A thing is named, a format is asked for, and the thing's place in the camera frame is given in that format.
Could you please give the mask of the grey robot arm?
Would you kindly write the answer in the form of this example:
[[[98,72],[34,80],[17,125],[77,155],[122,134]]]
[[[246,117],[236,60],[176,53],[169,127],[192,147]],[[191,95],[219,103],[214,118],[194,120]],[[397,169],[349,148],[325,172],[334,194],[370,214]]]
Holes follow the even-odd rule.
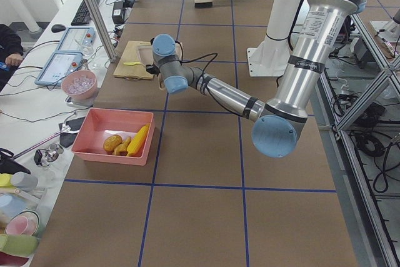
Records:
[[[346,18],[365,5],[366,0],[274,0],[264,41],[247,49],[249,75],[278,80],[275,96],[266,102],[193,67],[177,54],[176,41],[168,34],[152,40],[152,63],[146,70],[169,94],[194,88],[226,111],[253,121],[255,148],[282,158],[296,148],[312,90]]]

